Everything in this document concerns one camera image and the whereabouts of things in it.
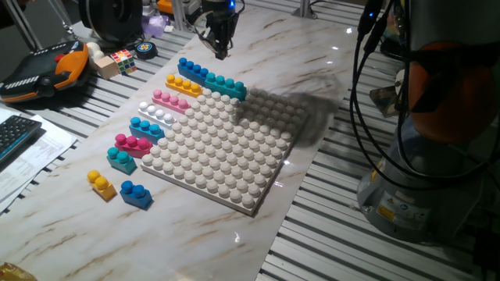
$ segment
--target purple object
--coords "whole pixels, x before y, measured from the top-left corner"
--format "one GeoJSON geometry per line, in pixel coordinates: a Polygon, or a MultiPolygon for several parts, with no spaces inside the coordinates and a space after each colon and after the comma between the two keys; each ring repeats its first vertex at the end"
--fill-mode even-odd
{"type": "Polygon", "coordinates": [[[141,25],[145,34],[160,37],[165,27],[170,25],[170,19],[168,16],[143,16],[141,25]]]}

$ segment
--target small wooden block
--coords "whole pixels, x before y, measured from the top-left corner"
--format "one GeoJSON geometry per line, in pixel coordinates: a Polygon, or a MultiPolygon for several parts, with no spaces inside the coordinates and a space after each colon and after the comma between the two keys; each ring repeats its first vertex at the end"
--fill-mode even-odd
{"type": "Polygon", "coordinates": [[[182,94],[192,96],[193,98],[197,98],[202,94],[200,85],[196,83],[192,84],[190,80],[182,80],[180,77],[176,78],[173,74],[169,74],[166,77],[165,86],[182,94]]]}
{"type": "Polygon", "coordinates": [[[116,62],[108,56],[95,62],[95,66],[97,67],[99,75],[106,80],[120,74],[120,70],[118,69],[116,62]]]}

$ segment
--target pink lego brick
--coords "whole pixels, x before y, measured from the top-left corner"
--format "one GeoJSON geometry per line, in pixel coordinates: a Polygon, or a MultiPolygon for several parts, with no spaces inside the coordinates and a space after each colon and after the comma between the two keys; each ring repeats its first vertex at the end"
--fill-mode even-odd
{"type": "Polygon", "coordinates": [[[179,99],[177,96],[170,96],[169,93],[163,93],[160,90],[153,91],[153,102],[157,105],[165,106],[176,112],[184,114],[187,109],[191,108],[188,101],[179,99]]]}
{"type": "Polygon", "coordinates": [[[116,135],[115,140],[115,146],[119,151],[126,151],[134,158],[142,158],[142,156],[149,154],[149,149],[153,146],[145,137],[138,140],[134,136],[125,137],[122,133],[116,135]]]}

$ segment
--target hockey puck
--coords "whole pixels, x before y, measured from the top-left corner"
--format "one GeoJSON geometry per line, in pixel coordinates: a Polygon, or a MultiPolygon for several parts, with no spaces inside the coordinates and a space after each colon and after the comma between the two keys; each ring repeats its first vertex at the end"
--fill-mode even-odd
{"type": "Polygon", "coordinates": [[[152,59],[158,55],[158,50],[153,43],[145,42],[135,46],[135,54],[139,59],[152,59]]]}

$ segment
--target rubik's cube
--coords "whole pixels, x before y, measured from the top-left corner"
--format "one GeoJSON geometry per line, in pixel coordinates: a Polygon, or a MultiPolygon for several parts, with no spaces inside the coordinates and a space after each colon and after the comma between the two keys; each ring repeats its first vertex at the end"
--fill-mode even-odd
{"type": "Polygon", "coordinates": [[[118,69],[122,75],[127,75],[138,68],[135,66],[134,58],[127,50],[121,50],[111,55],[111,58],[118,65],[118,69]]]}

